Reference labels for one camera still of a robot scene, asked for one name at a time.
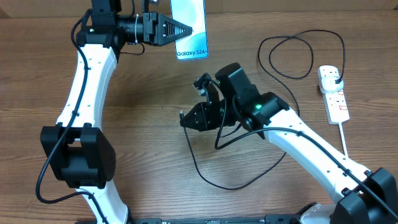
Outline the Galaxy smartphone with blue screen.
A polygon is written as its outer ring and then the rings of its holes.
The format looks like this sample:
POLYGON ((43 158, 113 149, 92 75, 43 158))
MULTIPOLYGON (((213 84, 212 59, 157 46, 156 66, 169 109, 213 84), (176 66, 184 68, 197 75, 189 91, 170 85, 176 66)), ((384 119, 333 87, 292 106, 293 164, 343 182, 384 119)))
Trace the Galaxy smartphone with blue screen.
POLYGON ((189 35, 175 41, 178 60, 208 57, 205 0, 171 0, 172 19, 189 27, 189 35))

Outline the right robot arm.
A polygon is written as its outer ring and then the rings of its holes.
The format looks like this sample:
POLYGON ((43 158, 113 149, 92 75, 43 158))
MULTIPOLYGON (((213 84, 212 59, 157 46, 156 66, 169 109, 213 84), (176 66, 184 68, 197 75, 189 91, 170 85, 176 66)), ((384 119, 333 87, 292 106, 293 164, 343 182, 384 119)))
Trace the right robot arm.
POLYGON ((311 130, 282 98, 259 93, 243 68, 232 63, 194 87, 206 101, 180 114, 184 129, 222 130, 240 123, 245 134, 258 134, 281 148, 327 191, 332 204, 309 206, 294 223, 396 223, 397 183, 386 169, 371 171, 345 157, 311 130))

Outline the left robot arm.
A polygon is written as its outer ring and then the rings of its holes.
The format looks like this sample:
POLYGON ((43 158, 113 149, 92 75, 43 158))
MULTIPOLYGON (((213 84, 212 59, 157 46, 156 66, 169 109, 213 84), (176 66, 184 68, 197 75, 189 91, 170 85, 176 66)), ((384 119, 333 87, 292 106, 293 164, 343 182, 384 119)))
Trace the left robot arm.
POLYGON ((75 77, 55 125, 41 130, 45 169, 81 195, 96 223, 132 223, 113 177, 116 153, 102 131, 110 78, 126 45, 163 46, 191 35, 193 29, 142 3, 140 14, 121 15, 120 1, 93 1, 76 22, 71 40, 77 50, 75 77))

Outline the white charger adapter plug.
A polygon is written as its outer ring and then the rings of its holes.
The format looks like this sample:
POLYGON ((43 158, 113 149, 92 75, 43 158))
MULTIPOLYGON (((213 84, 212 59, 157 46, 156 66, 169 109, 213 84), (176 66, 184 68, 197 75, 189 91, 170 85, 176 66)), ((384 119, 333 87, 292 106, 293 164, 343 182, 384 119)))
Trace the white charger adapter plug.
POLYGON ((333 93, 343 89, 344 81, 339 78, 336 79, 335 77, 321 77, 319 86, 322 93, 333 93))

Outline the white power strip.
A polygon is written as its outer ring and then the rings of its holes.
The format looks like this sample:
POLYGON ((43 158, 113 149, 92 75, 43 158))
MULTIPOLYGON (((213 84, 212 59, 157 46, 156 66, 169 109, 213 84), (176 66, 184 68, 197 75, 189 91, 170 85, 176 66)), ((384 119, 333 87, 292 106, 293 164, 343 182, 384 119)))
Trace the white power strip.
MULTIPOLYGON (((317 74, 319 82, 321 77, 335 77, 336 79, 340 78, 338 69, 331 65, 323 65, 319 67, 317 74)), ((349 120, 348 107, 343 89, 333 93, 322 93, 322 95, 326 109, 326 117, 330 124, 340 124, 349 120)))

